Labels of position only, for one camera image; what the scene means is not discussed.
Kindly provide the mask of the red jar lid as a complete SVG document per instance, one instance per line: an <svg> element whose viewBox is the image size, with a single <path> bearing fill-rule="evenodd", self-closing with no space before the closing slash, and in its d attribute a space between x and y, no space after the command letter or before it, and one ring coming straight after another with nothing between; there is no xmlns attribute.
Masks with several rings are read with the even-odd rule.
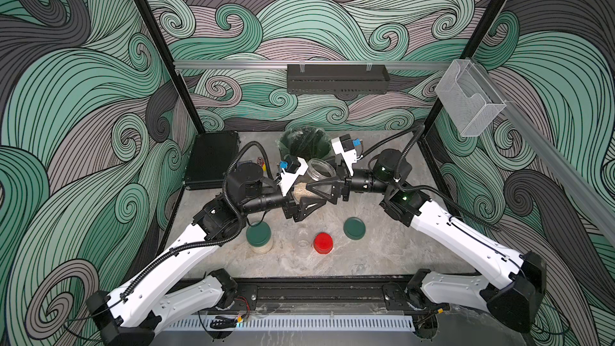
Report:
<svg viewBox="0 0 615 346"><path fill-rule="evenodd" d="M326 232L320 232L313 241L313 248L319 254L328 254L333 250L333 239Z"/></svg>

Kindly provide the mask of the green jar lid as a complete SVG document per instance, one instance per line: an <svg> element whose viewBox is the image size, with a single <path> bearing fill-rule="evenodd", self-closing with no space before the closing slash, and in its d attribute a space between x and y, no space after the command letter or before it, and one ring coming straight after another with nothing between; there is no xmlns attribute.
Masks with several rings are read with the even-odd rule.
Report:
<svg viewBox="0 0 615 346"><path fill-rule="evenodd" d="M358 217L350 217L344 221L344 235L350 240L361 240L365 237L365 223Z"/></svg>

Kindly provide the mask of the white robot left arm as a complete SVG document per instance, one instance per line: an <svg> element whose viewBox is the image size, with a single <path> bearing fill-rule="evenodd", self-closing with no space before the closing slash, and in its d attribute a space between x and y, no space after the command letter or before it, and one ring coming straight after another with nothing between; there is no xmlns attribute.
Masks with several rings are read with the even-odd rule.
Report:
<svg viewBox="0 0 615 346"><path fill-rule="evenodd" d="M102 344L149 345L177 320L203 309L229 309L238 284L222 268L187 288L173 287L199 262L235 240L247 227L248 214L281 208L302 221L325 204L312 193L296 198L276 191L238 205L227 192L220 193L142 271L113 291L98 291L86 300Z"/></svg>

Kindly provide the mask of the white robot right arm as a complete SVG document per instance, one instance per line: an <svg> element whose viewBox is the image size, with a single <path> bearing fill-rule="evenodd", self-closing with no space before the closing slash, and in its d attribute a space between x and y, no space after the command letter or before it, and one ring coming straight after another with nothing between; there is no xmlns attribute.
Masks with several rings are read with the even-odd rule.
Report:
<svg viewBox="0 0 615 346"><path fill-rule="evenodd" d="M428 186L411 186L355 174L313 182L307 191L335 204L352 192L381 193L385 213L425 234L475 269L471 276L419 270L405 288L409 304L436 311L447 304L488 312L518 333L529 333L546 290L546 263L533 251L525 254L481 234L428 196Z"/></svg>

